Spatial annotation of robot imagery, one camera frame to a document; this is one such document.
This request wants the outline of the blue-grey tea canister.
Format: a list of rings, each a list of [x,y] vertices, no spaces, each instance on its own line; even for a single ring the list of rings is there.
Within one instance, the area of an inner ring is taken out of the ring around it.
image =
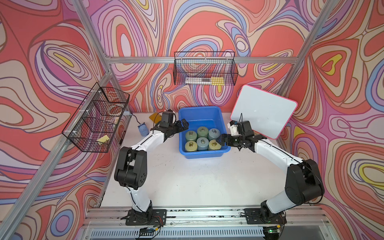
[[[209,149],[209,139],[206,137],[199,137],[196,140],[198,151],[207,151]]]

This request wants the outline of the yellow-green tea canister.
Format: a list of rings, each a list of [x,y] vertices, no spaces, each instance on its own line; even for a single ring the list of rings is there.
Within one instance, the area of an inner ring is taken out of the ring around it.
[[[186,152],[196,152],[198,150],[198,145],[195,141],[188,141],[185,144]]]
[[[222,146],[215,140],[210,140],[209,142],[209,151],[218,151],[222,148]]]

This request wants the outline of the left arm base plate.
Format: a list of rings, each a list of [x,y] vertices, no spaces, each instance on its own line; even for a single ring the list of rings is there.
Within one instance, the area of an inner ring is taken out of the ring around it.
[[[166,224],[166,209],[149,209],[147,212],[129,210],[128,215],[123,217],[126,226],[164,226]]]

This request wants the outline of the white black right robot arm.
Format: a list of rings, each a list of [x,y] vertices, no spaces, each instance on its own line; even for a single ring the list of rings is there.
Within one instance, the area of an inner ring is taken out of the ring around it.
[[[315,161],[295,157],[269,143],[263,135],[246,137],[222,134],[217,138],[217,142],[222,146],[233,147],[238,150],[248,149],[261,155],[275,164],[286,175],[284,190],[261,203],[261,214],[265,218],[321,198],[325,193],[319,167]]]

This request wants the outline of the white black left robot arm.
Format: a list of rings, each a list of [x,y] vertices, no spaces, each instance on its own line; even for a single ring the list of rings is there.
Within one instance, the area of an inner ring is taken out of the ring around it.
[[[131,197],[132,208],[138,213],[149,214],[152,211],[152,201],[140,188],[148,176],[148,152],[163,144],[175,134],[189,129],[185,119],[176,122],[161,121],[150,130],[150,133],[140,142],[131,147],[122,147],[114,172],[114,179],[126,189]]]

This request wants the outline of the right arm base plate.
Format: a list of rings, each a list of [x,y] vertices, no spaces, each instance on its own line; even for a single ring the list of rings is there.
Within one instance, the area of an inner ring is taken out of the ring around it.
[[[287,223],[284,212],[273,214],[266,208],[247,208],[240,215],[246,218],[248,225],[284,225]]]

